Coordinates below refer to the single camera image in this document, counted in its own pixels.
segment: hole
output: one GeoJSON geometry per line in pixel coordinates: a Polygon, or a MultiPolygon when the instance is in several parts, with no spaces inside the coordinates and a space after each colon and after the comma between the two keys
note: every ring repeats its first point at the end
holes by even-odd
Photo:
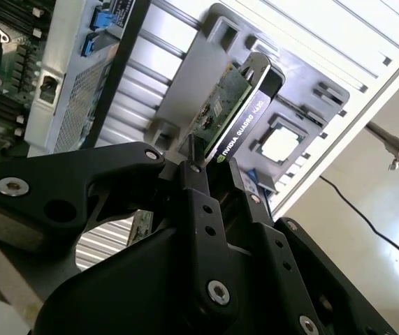
{"type": "Polygon", "coordinates": [[[209,225],[205,227],[205,232],[209,234],[210,236],[215,236],[216,232],[213,228],[211,228],[209,225]]]}
{"type": "Polygon", "coordinates": [[[55,97],[57,95],[57,87],[58,81],[49,75],[46,75],[43,80],[43,84],[41,85],[41,94],[39,96],[40,99],[44,100],[47,103],[54,103],[55,97]]]}
{"type": "Polygon", "coordinates": [[[232,27],[230,22],[222,20],[214,29],[214,33],[209,36],[209,39],[213,39],[213,41],[220,44],[228,52],[237,36],[237,27],[232,27]]]}
{"type": "Polygon", "coordinates": [[[367,327],[365,328],[365,332],[367,333],[367,335],[379,335],[377,332],[375,332],[372,328],[367,327]]]}
{"type": "Polygon", "coordinates": [[[308,329],[310,332],[314,331],[314,327],[307,321],[305,322],[305,327],[308,329]]]}
{"type": "Polygon", "coordinates": [[[220,298],[224,297],[224,295],[226,294],[226,293],[224,292],[224,290],[223,290],[222,288],[220,288],[219,286],[215,286],[215,287],[213,288],[213,290],[215,291],[216,295],[217,295],[218,297],[220,297],[220,298]]]}
{"type": "Polygon", "coordinates": [[[65,200],[51,200],[45,204],[44,213],[50,220],[65,223],[76,217],[76,208],[65,200]]]}
{"type": "Polygon", "coordinates": [[[213,213],[213,210],[206,204],[202,206],[202,209],[209,214],[213,213]]]}
{"type": "Polygon", "coordinates": [[[8,188],[8,190],[12,190],[12,191],[18,191],[20,190],[20,185],[13,183],[12,181],[10,181],[9,183],[6,184],[6,187],[8,188]]]}
{"type": "Polygon", "coordinates": [[[288,271],[292,271],[292,266],[288,262],[283,262],[283,267],[288,271]]]}

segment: black cable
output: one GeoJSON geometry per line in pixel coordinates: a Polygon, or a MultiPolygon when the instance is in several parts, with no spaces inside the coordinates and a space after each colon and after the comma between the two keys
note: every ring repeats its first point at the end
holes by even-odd
{"type": "Polygon", "coordinates": [[[355,206],[350,201],[348,201],[348,199],[339,191],[339,188],[335,184],[333,184],[331,181],[327,180],[327,178],[325,178],[323,176],[320,176],[320,178],[334,188],[334,190],[342,198],[342,200],[344,200],[351,207],[351,209],[353,209],[370,226],[370,228],[373,230],[373,232],[377,236],[381,237],[384,241],[388,242],[389,244],[391,244],[392,246],[394,246],[395,248],[397,248],[399,250],[399,245],[397,245],[394,241],[389,239],[387,236],[378,232],[376,230],[376,228],[374,227],[374,225],[370,222],[370,220],[368,220],[367,217],[361,213],[361,211],[359,211],[357,208],[355,208],[355,206]]]}

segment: gray surface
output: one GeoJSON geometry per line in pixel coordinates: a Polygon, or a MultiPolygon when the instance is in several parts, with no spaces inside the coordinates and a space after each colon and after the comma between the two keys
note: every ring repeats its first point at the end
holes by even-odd
{"type": "Polygon", "coordinates": [[[180,140],[182,140],[227,64],[230,62],[242,64],[251,51],[266,52],[268,50],[270,50],[271,61],[281,68],[286,76],[286,82],[280,89],[279,95],[293,106],[287,107],[284,103],[273,102],[235,157],[244,171],[256,168],[277,181],[342,109],[348,101],[349,94],[292,53],[263,37],[259,30],[223,5],[215,4],[210,9],[203,29],[191,45],[156,113],[156,118],[178,126],[180,140]],[[223,26],[232,31],[231,40],[223,38],[225,36],[222,33],[223,26]],[[262,42],[261,46],[254,42],[257,40],[262,42]],[[324,91],[319,86],[320,83],[324,83],[334,91],[336,97],[342,101],[341,105],[335,105],[331,100],[324,100],[315,94],[315,91],[324,91]],[[317,126],[306,117],[303,118],[307,111],[312,111],[312,117],[319,120],[321,126],[317,126]],[[276,118],[287,121],[293,126],[292,129],[297,128],[305,138],[289,159],[281,165],[254,151],[255,143],[265,137],[270,129],[270,123],[276,118]]]}

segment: motherboard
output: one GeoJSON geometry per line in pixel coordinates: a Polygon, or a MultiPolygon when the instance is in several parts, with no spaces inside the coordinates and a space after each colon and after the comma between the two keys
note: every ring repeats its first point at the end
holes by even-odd
{"type": "Polygon", "coordinates": [[[0,124],[27,118],[55,0],[0,0],[0,124]]]}

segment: ventilation grill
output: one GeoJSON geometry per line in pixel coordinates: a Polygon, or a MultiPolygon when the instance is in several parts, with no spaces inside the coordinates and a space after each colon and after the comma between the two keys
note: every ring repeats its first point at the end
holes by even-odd
{"type": "Polygon", "coordinates": [[[86,124],[101,79],[104,63],[105,61],[97,63],[75,78],[75,84],[55,146],[55,153],[71,150],[80,140],[82,129],[86,124]]]}

